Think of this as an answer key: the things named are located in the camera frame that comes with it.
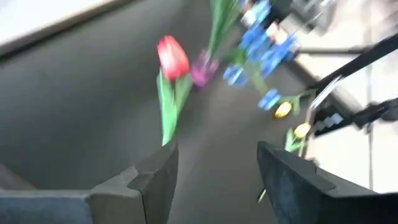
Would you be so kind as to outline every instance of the flower stem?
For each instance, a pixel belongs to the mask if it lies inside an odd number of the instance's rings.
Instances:
[[[255,89],[260,92],[261,96],[264,96],[268,92],[268,87],[261,77],[260,66],[256,64],[245,64],[244,69],[248,71],[247,74]]]

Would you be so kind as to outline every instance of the yellow tulip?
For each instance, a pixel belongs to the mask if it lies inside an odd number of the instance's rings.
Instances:
[[[297,128],[294,130],[294,135],[298,139],[304,138],[307,133],[310,131],[311,125],[308,123],[303,123],[297,126]]]
[[[292,110],[292,104],[289,102],[282,103],[275,112],[276,118],[283,118]]]

